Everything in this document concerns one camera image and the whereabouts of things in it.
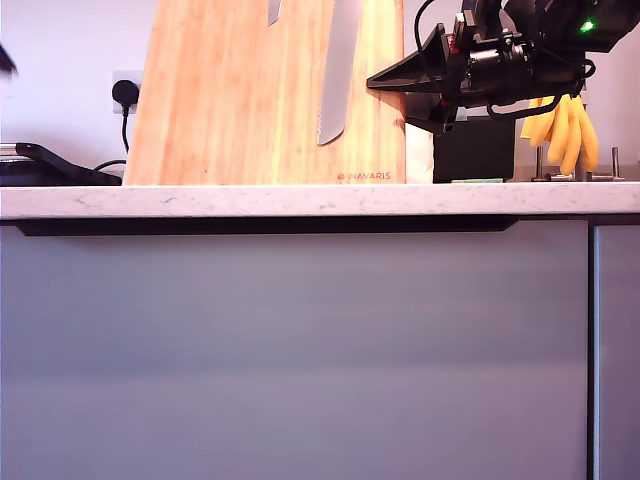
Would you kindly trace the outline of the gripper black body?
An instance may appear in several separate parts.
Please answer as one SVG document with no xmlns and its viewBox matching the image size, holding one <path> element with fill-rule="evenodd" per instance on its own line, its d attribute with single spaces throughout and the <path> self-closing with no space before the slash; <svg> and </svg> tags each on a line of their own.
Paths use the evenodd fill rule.
<svg viewBox="0 0 640 480">
<path fill-rule="evenodd" d="M 504 9 L 463 9 L 454 19 L 460 91 L 448 93 L 462 107 L 509 104 L 530 76 L 530 50 Z"/>
</svg>

